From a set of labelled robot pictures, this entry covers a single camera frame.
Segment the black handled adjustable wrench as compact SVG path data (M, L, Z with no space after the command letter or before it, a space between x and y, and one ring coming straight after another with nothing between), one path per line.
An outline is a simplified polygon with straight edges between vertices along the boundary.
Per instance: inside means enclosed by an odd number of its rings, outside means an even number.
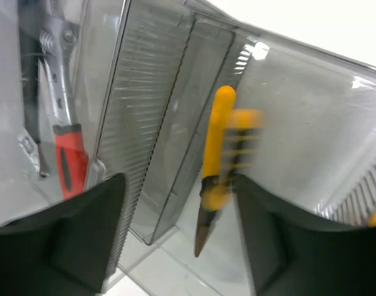
M39 179L49 176L49 169L41 150L39 122L39 67L44 56L40 46L40 24L43 15L41 1L17 2L24 123L19 141L33 166L35 176Z

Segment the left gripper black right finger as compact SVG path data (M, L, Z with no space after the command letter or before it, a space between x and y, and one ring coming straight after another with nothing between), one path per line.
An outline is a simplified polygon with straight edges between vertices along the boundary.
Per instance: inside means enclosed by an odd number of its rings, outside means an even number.
M328 220L239 175L253 295L376 295L376 227Z

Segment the red handled adjustable wrench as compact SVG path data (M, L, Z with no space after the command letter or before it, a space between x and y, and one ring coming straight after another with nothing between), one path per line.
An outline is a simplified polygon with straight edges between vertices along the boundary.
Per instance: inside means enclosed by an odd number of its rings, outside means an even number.
M52 132L57 172L65 200L84 192L88 168L88 155L70 77L70 61L77 45L79 28L65 18L60 1L44 2L39 42L55 118Z

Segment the yellow black long-nose pliers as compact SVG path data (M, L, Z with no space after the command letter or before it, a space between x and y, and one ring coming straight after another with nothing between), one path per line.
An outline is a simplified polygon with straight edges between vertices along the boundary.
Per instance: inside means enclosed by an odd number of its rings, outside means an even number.
M198 258L220 212L232 198L237 173L251 166L264 126L258 109L236 109L236 91L229 85L216 92L207 126L196 222L194 256Z

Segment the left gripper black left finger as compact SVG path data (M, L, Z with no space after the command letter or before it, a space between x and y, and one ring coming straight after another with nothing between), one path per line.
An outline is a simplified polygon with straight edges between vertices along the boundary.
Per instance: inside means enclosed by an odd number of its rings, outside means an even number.
M97 295L125 197L122 173L0 226L0 295Z

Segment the clear plastic pull-out drawer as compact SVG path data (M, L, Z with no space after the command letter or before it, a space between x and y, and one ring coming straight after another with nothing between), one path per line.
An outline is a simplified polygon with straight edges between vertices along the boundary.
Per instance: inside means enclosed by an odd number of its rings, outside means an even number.
M202 170L213 97L227 84L236 107L263 112L258 152L244 173L326 218L360 224L376 211L376 67L242 30L201 14L131 13L120 70L135 104L136 136L155 122L131 183L133 234L152 244L183 219Z

